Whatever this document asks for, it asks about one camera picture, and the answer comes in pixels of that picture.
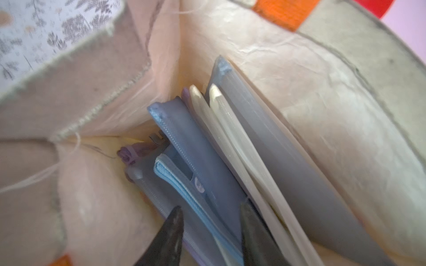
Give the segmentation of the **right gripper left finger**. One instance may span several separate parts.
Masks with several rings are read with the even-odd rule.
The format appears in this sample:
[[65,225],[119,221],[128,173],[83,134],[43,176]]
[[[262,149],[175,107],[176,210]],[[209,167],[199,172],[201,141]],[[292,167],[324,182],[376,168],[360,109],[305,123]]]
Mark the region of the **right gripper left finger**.
[[183,249],[184,214],[173,208],[144,254],[135,266],[178,266]]

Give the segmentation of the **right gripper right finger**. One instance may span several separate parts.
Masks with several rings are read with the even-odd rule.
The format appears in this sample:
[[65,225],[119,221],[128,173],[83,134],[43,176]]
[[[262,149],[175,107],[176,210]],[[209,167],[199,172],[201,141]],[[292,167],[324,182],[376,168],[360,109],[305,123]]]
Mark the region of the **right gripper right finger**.
[[240,223],[244,265],[289,265],[249,199],[240,205]]

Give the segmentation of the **grey mesh pencil pouch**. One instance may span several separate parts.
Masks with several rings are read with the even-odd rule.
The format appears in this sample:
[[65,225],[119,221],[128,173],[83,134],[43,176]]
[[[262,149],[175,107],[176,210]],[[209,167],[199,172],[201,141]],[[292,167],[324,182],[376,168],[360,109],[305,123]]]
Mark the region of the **grey mesh pencil pouch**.
[[184,214],[183,244],[200,266],[224,266],[225,260],[214,237],[201,219],[166,181],[154,173],[155,158],[139,158],[125,170],[129,178],[150,199],[163,217],[167,217],[175,206]]

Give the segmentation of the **blue grey pouch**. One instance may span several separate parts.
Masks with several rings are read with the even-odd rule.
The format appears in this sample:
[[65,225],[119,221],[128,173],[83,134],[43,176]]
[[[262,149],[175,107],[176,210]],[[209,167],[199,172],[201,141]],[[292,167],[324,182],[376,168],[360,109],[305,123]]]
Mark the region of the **blue grey pouch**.
[[148,112],[206,189],[207,198],[233,236],[241,241],[240,204],[246,194],[181,100],[153,103]]

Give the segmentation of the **purple mesh pouch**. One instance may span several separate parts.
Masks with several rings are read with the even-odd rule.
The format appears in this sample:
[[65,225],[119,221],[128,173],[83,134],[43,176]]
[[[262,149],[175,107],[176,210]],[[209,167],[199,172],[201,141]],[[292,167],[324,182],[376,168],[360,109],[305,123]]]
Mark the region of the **purple mesh pouch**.
[[126,166],[148,159],[159,146],[155,143],[140,142],[128,146],[121,147],[117,152],[117,156],[125,163]]

